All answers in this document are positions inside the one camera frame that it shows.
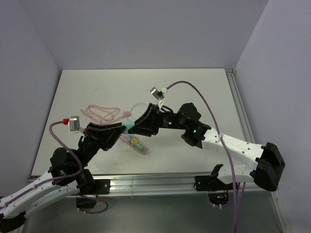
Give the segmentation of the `pink power strip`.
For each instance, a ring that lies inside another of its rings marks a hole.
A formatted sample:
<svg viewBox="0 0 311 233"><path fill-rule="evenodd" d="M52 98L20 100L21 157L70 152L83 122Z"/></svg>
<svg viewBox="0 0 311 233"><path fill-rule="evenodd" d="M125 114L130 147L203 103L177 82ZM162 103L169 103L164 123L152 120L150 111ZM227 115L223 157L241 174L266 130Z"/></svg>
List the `pink power strip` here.
<svg viewBox="0 0 311 233"><path fill-rule="evenodd" d="M120 140L141 154L146 154L148 147L134 134L122 134Z"/></svg>

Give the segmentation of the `yellow charger plug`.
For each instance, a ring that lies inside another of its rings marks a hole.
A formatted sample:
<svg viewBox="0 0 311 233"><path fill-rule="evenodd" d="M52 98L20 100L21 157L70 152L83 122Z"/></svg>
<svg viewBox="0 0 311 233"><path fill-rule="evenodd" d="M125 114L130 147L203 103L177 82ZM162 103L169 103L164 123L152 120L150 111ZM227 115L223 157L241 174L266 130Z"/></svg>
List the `yellow charger plug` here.
<svg viewBox="0 0 311 233"><path fill-rule="evenodd" d="M130 143L134 147L137 141L139 141L139 137L138 136L133 136L133 138L131 139Z"/></svg>

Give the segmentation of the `teal charger plug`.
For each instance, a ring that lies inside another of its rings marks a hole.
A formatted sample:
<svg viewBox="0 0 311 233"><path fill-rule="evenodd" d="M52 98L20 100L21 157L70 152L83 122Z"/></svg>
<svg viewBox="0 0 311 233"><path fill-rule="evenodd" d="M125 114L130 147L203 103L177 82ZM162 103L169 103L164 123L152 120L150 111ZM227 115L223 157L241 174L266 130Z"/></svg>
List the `teal charger plug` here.
<svg viewBox="0 0 311 233"><path fill-rule="evenodd" d="M128 130L132 128L135 125L135 123L132 121L123 121L121 125L125 127L125 130L123 131L123 133L129 134Z"/></svg>

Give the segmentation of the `blue charger plug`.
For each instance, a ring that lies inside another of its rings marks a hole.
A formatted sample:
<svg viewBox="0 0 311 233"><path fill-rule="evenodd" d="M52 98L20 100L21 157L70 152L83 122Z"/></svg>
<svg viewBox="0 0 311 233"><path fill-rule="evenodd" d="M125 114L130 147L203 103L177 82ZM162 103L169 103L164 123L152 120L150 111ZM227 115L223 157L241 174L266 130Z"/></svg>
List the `blue charger plug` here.
<svg viewBox="0 0 311 233"><path fill-rule="evenodd" d="M126 141L130 142L134 136L132 134L126 135Z"/></svg>

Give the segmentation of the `green charger plug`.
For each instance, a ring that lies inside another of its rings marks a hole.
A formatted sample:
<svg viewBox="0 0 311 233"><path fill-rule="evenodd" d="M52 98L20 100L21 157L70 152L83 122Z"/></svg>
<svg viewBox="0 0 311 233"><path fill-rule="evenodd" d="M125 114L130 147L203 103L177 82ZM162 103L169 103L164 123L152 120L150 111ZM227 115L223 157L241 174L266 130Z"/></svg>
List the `green charger plug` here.
<svg viewBox="0 0 311 233"><path fill-rule="evenodd" d="M135 144L135 148L138 149L139 151L144 150L144 144L141 141L137 141Z"/></svg>

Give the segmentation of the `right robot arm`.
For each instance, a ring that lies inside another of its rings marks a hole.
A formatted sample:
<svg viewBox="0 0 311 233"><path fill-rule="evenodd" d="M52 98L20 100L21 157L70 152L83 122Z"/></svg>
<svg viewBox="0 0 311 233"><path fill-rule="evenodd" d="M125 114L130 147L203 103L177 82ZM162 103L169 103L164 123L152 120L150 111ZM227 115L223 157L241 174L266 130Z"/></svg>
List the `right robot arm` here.
<svg viewBox="0 0 311 233"><path fill-rule="evenodd" d="M128 133L153 136L161 128L184 130L181 137L188 145L230 155L232 160L240 162L233 168L222 164L215 166L210 175L211 186L215 189L237 182L255 183L270 192L277 190L285 161L275 144L254 144L219 133L200 122L200 117L193 103L183 104L177 113L162 112L157 105L150 103Z"/></svg>

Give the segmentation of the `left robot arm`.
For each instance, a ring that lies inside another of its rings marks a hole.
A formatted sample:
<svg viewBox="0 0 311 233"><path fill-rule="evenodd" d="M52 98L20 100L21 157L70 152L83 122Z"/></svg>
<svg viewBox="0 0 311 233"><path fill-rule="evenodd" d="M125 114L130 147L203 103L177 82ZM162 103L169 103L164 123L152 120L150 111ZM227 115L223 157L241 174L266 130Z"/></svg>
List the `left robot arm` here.
<svg viewBox="0 0 311 233"><path fill-rule="evenodd" d="M69 149L53 132L57 124L67 125L69 131L80 135L78 149ZM94 190L95 181L86 168L99 150L111 149L126 127L121 123L96 125L85 129L68 118L52 123L49 131L61 145L50 159L51 167L34 182L0 200L0 231L8 233L21 227L32 211L70 195L85 195Z"/></svg>

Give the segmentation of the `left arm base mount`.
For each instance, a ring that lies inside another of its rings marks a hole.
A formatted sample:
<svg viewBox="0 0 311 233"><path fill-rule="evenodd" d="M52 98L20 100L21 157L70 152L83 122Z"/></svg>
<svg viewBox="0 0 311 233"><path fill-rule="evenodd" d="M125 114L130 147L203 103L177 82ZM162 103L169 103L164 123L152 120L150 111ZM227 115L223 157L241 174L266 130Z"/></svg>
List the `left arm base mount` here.
<svg viewBox="0 0 311 233"><path fill-rule="evenodd" d="M108 195L110 192L111 181L109 179L97 179L89 191L75 194L75 205L77 211L84 214L94 215L105 212L109 204L100 195ZM93 210L96 204L103 204L101 210Z"/></svg>

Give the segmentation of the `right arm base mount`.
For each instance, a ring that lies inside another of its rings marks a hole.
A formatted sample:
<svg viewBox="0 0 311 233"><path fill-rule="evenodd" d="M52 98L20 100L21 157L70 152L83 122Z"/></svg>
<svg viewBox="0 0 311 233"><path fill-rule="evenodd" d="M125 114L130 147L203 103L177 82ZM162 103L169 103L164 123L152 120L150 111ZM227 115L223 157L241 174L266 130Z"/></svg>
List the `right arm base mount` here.
<svg viewBox="0 0 311 233"><path fill-rule="evenodd" d="M233 183L225 184L210 175L195 176L193 188L198 192L207 192L212 206L222 207L229 204L233 198L229 191L233 190Z"/></svg>

